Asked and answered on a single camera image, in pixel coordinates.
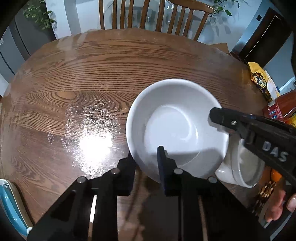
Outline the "person's right hand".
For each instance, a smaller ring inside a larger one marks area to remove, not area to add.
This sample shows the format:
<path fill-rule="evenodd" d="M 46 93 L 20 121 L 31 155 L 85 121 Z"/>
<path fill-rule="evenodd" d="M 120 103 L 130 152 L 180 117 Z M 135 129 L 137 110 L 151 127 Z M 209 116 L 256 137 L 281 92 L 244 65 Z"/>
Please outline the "person's right hand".
<path fill-rule="evenodd" d="M 285 198 L 286 191 L 283 186 L 278 184 L 270 198 L 270 202 L 265 213 L 265 220 L 267 222 L 276 221 L 280 218 L 283 212 L 283 201 Z M 295 194 L 288 198 L 286 206 L 286 209 L 289 212 L 294 212 L 296 206 Z"/>

